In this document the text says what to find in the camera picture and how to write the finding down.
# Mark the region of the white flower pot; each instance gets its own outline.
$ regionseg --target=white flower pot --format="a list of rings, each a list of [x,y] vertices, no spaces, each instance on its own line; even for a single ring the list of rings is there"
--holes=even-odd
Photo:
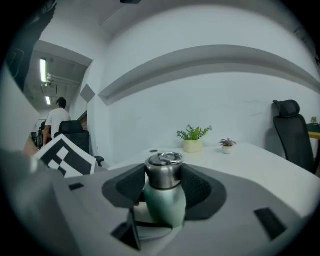
[[[187,153],[194,153],[202,151],[202,142],[200,139],[197,140],[185,140],[183,144],[183,150]]]
[[[223,146],[222,147],[222,152],[224,153],[224,154],[231,154],[232,153],[232,151],[233,151],[233,146]]]

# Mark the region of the white desk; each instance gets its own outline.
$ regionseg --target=white desk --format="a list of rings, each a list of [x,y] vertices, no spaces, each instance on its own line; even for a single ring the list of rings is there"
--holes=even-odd
[[[315,210],[320,200],[320,178],[299,166],[249,143],[235,146],[232,154],[223,154],[221,147],[205,147],[197,153],[182,148],[149,148],[140,154],[109,168],[142,164],[156,154],[150,150],[183,154],[184,163],[214,169],[258,183],[294,209],[301,217]]]

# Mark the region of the fluorescent light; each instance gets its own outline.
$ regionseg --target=fluorescent light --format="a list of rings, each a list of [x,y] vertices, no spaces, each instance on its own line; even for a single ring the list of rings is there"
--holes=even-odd
[[[43,83],[47,82],[46,65],[47,65],[47,60],[44,58],[40,59],[40,74],[41,74],[41,81]]]
[[[48,105],[51,105],[51,102],[50,102],[50,98],[49,98],[49,97],[45,97],[45,100],[46,100],[46,103],[47,103]]]

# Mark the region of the black office chair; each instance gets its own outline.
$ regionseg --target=black office chair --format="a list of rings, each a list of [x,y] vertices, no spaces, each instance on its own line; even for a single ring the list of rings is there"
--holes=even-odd
[[[279,116],[273,118],[273,123],[279,134],[286,159],[315,174],[317,167],[306,121],[299,114],[299,104],[293,99],[274,100],[273,103],[279,110]]]
[[[90,133],[84,130],[79,121],[63,121],[60,124],[59,132],[54,134],[54,138],[63,134],[84,152],[89,154]],[[102,167],[101,162],[105,159],[102,156],[94,156],[98,166]]]

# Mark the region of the man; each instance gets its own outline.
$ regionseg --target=man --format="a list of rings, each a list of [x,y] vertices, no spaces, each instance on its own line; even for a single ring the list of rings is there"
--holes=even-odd
[[[43,145],[48,143],[49,131],[51,128],[51,136],[55,137],[55,134],[59,132],[60,124],[63,121],[70,121],[70,115],[65,110],[67,101],[61,97],[56,101],[56,109],[52,110],[45,121],[44,133],[43,133]]]

